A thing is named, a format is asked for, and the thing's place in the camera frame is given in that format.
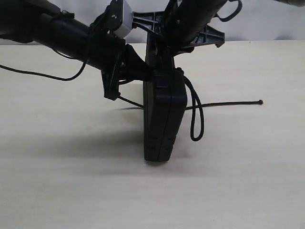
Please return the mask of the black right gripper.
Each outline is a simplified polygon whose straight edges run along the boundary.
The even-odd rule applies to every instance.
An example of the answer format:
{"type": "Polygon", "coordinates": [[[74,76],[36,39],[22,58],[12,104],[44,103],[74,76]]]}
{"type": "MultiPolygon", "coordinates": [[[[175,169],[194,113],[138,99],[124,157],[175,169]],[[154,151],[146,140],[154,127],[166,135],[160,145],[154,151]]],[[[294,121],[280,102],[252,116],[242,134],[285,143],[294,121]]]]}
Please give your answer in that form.
{"type": "Polygon", "coordinates": [[[166,48],[164,43],[168,44],[168,70],[175,68],[174,58],[177,55],[192,53],[195,47],[203,45],[216,45],[220,47],[225,42],[225,34],[209,25],[205,25],[201,32],[197,33],[194,39],[189,43],[177,43],[165,33],[163,25],[164,11],[154,12],[133,12],[132,28],[141,28],[155,39],[155,66],[157,69],[166,70],[166,48]]]}

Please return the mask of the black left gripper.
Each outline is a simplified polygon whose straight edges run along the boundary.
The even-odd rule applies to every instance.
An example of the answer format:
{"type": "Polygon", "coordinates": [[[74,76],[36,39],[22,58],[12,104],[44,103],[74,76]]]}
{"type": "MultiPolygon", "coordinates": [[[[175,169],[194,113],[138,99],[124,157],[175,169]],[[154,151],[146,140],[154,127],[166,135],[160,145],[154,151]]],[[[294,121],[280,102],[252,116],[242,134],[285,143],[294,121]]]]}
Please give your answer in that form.
{"type": "Polygon", "coordinates": [[[116,74],[122,56],[123,80],[150,81],[153,67],[149,66],[131,45],[126,45],[125,39],[112,34],[94,35],[91,38],[89,65],[101,71],[104,97],[110,100],[116,100],[120,96],[116,74]]]}

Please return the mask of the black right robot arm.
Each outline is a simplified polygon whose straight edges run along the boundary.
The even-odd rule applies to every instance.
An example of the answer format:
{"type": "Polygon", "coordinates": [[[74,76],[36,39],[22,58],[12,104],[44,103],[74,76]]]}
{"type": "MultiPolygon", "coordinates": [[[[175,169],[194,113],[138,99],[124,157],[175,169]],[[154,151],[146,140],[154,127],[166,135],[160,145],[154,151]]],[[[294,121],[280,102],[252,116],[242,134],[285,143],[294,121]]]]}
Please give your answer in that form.
{"type": "Polygon", "coordinates": [[[137,54],[128,53],[126,64],[133,71],[148,71],[159,62],[191,53],[196,47],[221,47],[225,35],[209,23],[218,17],[224,0],[171,0],[163,11],[133,12],[132,27],[148,33],[148,53],[152,63],[144,62],[137,54]]]}

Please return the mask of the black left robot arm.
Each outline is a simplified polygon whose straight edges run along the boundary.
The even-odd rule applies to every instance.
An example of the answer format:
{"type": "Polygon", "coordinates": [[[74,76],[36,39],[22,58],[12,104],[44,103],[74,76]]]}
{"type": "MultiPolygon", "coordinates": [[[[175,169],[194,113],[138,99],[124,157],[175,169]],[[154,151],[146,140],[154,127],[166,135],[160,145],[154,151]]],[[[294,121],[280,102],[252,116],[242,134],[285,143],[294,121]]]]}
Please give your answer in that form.
{"type": "Polygon", "coordinates": [[[147,82],[153,69],[127,44],[121,31],[127,4],[113,0],[90,25],[47,0],[3,0],[0,37],[18,43],[37,42],[99,69],[104,95],[115,100],[122,82],[147,82]]]}

